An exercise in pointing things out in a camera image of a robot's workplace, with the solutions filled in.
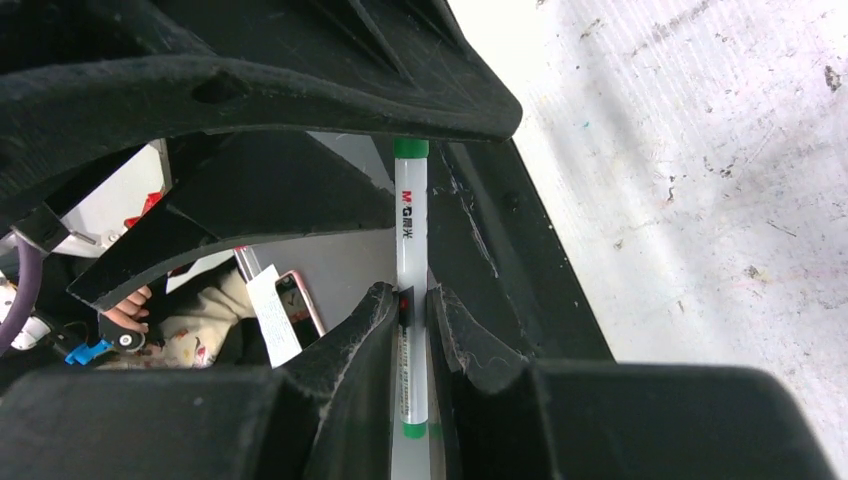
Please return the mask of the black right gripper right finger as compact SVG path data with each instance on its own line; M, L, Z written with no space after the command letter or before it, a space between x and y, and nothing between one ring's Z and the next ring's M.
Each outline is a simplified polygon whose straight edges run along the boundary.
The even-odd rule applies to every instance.
M534 359L457 296L427 295L450 479L832 479L768 373L716 365Z

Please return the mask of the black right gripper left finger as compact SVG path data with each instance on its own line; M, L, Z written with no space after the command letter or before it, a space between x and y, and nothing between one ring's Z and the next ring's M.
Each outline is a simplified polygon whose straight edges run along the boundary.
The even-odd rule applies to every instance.
M42 369L1 404L5 479L386 479L397 298L285 365Z

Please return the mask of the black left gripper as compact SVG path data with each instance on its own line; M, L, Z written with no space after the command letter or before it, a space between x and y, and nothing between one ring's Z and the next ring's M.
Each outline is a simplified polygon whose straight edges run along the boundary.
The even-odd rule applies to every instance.
M55 248L107 167L167 140L172 190L68 288L108 309L212 253L391 228L317 132L502 142L521 117L444 1L5 1L1 231Z

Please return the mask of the white green whiteboard marker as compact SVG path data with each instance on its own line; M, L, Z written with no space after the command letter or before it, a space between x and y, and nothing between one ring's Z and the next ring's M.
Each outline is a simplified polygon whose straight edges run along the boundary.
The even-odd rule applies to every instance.
M429 476L426 439L429 402L426 334L428 289L427 157L429 142L393 140L398 293L398 435L393 440L393 479Z

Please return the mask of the person hand in background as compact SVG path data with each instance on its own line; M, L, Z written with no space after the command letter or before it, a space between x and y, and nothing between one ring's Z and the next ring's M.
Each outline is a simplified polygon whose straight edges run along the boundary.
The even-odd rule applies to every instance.
M148 286L143 286L121 300L116 306L105 311L103 316L121 328L145 334L149 331L146 322L149 310L146 308L146 304L151 297L151 289Z

